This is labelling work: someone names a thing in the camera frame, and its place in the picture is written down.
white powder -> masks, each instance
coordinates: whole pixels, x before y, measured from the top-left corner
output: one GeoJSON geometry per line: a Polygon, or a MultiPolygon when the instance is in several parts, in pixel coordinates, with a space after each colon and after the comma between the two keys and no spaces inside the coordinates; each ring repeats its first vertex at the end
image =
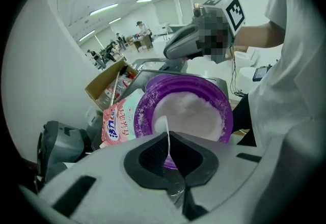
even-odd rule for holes
{"type": "Polygon", "coordinates": [[[212,141],[218,141],[223,133],[224,121],[219,111],[193,93],[171,93],[157,104],[152,120],[152,129],[155,132],[166,131],[165,116],[170,131],[212,141]]]}

cardboard box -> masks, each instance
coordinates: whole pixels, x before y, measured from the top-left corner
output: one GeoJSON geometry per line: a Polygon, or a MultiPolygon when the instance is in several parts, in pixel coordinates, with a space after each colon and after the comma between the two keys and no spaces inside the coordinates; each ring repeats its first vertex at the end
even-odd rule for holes
{"type": "Polygon", "coordinates": [[[102,92],[117,78],[117,74],[124,66],[128,66],[127,72],[132,72],[135,75],[138,74],[138,72],[134,70],[130,65],[128,65],[124,59],[121,59],[100,73],[85,88],[87,94],[90,96],[90,98],[93,99],[93,101],[101,110],[103,109],[99,106],[96,100],[99,98],[102,92]]]}

desk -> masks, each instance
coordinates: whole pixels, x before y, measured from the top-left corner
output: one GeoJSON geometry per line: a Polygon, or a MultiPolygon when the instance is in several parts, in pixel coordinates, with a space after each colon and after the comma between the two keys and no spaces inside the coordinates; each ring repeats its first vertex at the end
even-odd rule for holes
{"type": "Polygon", "coordinates": [[[153,47],[152,42],[149,38],[149,36],[144,36],[138,39],[133,40],[133,43],[137,49],[137,51],[139,52],[139,48],[142,45],[145,45],[147,47],[147,49],[149,50],[151,47],[153,47]]]}

purple bucket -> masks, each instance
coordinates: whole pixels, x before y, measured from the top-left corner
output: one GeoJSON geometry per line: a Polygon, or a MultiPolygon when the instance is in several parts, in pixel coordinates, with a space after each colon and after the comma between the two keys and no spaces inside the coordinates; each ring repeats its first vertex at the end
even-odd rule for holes
{"type": "Polygon", "coordinates": [[[156,83],[160,82],[161,80],[163,79],[166,79],[166,78],[169,78],[173,75],[171,74],[160,74],[160,75],[157,75],[155,77],[153,77],[151,80],[148,81],[148,83],[146,84],[146,87],[145,87],[145,92],[147,92],[153,85],[155,85],[156,83]]]}
{"type": "MultiPolygon", "coordinates": [[[[192,75],[177,75],[157,82],[140,99],[135,110],[133,127],[136,138],[151,135],[152,119],[157,104],[170,93],[190,92],[205,99],[219,110],[224,120],[224,134],[219,142],[227,143],[230,139],[233,127],[232,109],[229,100],[224,93],[208,80],[192,75]]],[[[165,167],[176,169],[171,158],[167,158],[165,167]]]]}

fluorescent light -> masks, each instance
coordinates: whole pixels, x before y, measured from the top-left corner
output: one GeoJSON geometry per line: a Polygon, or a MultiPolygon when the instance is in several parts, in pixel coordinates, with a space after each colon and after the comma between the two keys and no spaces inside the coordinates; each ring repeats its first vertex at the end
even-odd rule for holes
{"type": "Polygon", "coordinates": [[[140,3],[140,2],[151,2],[152,0],[138,0],[136,1],[137,3],[140,3]]]}
{"type": "Polygon", "coordinates": [[[104,10],[108,10],[108,9],[110,9],[110,8],[114,8],[114,7],[116,7],[117,5],[118,5],[118,3],[115,3],[115,4],[109,5],[109,6],[107,6],[107,7],[104,7],[104,8],[102,8],[102,9],[99,9],[99,10],[93,11],[93,12],[91,12],[90,16],[93,16],[93,15],[95,15],[95,14],[97,14],[97,13],[100,13],[100,12],[102,12],[102,11],[104,11],[104,10]]]}
{"type": "Polygon", "coordinates": [[[83,36],[79,41],[82,41],[85,37],[88,37],[89,35],[93,34],[94,32],[95,32],[95,30],[89,32],[87,35],[83,36]]]}
{"type": "Polygon", "coordinates": [[[112,21],[110,21],[109,22],[109,24],[112,24],[113,22],[116,22],[116,21],[118,21],[118,20],[120,20],[121,18],[117,18],[117,19],[115,19],[115,20],[112,20],[112,21]]]}

